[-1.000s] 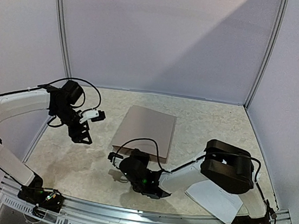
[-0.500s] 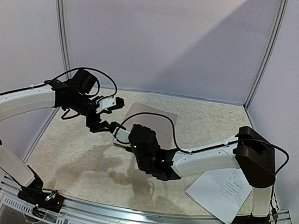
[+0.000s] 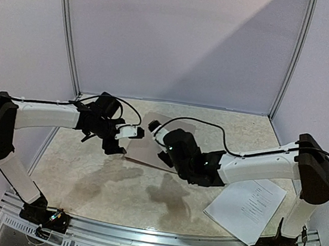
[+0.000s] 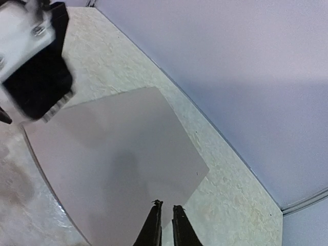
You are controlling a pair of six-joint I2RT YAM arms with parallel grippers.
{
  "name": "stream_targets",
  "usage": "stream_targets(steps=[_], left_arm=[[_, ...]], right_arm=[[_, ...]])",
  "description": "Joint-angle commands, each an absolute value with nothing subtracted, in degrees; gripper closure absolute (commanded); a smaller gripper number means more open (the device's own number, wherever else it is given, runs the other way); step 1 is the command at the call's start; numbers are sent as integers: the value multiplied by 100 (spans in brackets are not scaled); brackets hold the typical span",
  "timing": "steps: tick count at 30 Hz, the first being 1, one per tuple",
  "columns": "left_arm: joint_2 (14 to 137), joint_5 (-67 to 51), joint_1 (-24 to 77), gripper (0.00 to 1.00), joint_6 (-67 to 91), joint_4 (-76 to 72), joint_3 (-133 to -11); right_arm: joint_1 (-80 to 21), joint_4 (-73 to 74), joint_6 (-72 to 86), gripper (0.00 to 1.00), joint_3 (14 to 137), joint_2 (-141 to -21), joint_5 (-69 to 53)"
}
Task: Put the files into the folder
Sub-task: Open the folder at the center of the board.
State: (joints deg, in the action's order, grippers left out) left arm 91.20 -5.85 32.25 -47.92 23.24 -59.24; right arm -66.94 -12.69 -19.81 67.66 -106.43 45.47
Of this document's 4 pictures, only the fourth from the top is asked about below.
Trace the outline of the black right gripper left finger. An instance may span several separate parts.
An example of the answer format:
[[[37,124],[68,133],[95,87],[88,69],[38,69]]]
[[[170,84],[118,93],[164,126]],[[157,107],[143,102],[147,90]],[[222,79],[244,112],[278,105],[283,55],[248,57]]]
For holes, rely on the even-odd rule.
[[[161,246],[162,227],[161,227],[161,208],[163,202],[153,201],[152,206],[142,229],[134,242],[134,246]]]

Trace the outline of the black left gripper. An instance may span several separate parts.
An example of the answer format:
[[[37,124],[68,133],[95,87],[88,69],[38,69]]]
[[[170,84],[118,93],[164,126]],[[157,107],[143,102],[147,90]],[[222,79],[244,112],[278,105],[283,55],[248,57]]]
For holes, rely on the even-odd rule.
[[[62,55],[67,7],[64,2],[45,3],[52,14],[54,41],[2,82],[2,91],[26,119],[49,119],[73,96],[73,75]]]

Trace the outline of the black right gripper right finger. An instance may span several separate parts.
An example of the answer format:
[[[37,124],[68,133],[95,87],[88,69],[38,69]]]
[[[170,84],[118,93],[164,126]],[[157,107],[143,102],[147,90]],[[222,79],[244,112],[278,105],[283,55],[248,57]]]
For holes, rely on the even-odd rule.
[[[175,246],[203,246],[181,205],[173,207],[172,226]]]

